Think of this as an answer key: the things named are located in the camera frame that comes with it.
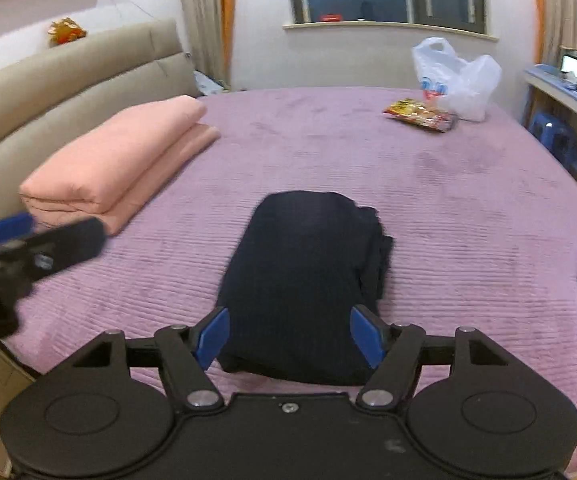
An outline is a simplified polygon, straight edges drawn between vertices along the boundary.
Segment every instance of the orange curtain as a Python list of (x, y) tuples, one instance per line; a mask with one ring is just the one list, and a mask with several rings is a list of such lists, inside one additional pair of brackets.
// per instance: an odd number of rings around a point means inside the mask
[(535, 38), (535, 62), (541, 63), (543, 56), (543, 35), (545, 34), (545, 3), (544, 0), (537, 0), (537, 37)]
[(226, 73), (231, 69), (233, 54), (233, 24), (235, 23), (235, 0), (222, 0), (222, 43)]

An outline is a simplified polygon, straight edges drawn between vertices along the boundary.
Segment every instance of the white plastic bag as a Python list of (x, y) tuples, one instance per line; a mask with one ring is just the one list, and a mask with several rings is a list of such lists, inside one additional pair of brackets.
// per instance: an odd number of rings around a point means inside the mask
[(412, 57), (422, 88), (440, 94), (440, 107), (467, 121), (486, 118), (486, 106), (501, 79), (501, 67), (491, 56), (467, 62), (444, 38), (427, 38), (412, 49)]

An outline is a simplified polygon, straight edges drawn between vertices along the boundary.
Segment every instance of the purple bedspread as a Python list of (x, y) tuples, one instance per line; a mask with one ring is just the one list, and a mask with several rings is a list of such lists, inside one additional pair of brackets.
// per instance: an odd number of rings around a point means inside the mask
[[(382, 117), (417, 92), (309, 88), (204, 99), (223, 134), (108, 243), (101, 258), (37, 286), (7, 345), (46, 372), (109, 328), (150, 336), (193, 324), (254, 207), (271, 192), (336, 191), (375, 207), (396, 239), (380, 305), (430, 334), (474, 325), (577, 405), (577, 183), (497, 107), (442, 135)], [(420, 386), (446, 376), (425, 369)], [(209, 374), (225, 393), (314, 392)], [(158, 384), (154, 370), (134, 376)], [(570, 471), (577, 471), (577, 451)]]

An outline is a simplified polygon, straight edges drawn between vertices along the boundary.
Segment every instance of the stool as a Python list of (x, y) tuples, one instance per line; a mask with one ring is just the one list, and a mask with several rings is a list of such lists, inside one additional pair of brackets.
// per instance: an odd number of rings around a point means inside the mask
[(575, 151), (575, 134), (566, 124), (552, 115), (538, 113), (535, 114), (528, 130), (563, 167), (571, 166)]

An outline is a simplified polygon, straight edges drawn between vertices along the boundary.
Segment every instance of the headboard cushion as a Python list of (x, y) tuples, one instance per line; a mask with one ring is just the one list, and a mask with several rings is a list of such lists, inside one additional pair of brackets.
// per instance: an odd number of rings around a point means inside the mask
[(18, 187), (71, 140), (126, 107), (188, 94), (193, 66), (174, 21), (104, 32), (0, 71), (0, 219), (23, 209)]

